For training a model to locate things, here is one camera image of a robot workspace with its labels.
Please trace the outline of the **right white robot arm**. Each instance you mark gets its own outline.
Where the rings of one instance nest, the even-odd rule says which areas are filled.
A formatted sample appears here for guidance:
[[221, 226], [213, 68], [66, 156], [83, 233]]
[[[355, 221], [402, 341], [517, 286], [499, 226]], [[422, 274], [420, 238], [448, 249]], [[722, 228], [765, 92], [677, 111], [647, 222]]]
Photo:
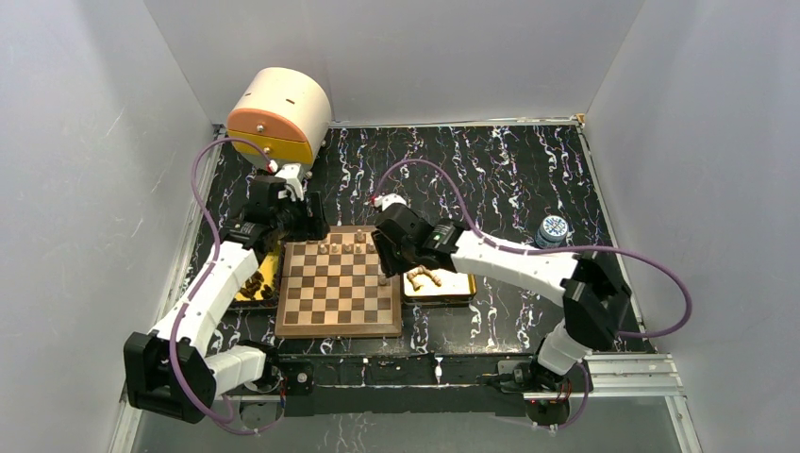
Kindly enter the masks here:
[[562, 321], [544, 337], [528, 370], [498, 380], [504, 391], [512, 380], [522, 390], [554, 391], [579, 361], [613, 346], [632, 292], [615, 274], [609, 252], [523, 249], [452, 219], [431, 225], [401, 198], [378, 197], [374, 205], [372, 236], [386, 276], [425, 268], [489, 277], [562, 308]]

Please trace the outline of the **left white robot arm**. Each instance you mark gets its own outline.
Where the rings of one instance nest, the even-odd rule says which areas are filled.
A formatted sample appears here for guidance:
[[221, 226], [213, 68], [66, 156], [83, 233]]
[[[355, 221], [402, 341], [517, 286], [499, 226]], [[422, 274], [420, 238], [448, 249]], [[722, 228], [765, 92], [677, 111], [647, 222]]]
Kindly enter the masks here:
[[257, 176], [241, 210], [218, 227], [211, 252], [175, 304], [147, 333], [124, 344], [129, 404], [196, 424], [231, 416], [212, 410], [215, 399], [248, 383], [260, 393], [277, 388], [282, 369], [273, 347], [246, 342], [210, 355], [208, 345], [236, 294], [267, 255], [285, 242], [321, 240], [330, 231], [323, 198], [286, 177]]

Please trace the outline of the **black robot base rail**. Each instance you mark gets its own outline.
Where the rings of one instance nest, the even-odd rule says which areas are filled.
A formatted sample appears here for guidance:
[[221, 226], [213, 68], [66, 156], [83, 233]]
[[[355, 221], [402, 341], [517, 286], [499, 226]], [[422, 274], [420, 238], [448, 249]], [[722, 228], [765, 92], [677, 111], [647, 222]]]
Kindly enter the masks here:
[[284, 402], [288, 417], [329, 414], [483, 413], [564, 428], [585, 409], [590, 368], [534, 377], [529, 354], [285, 356], [283, 389], [234, 393], [244, 414]]

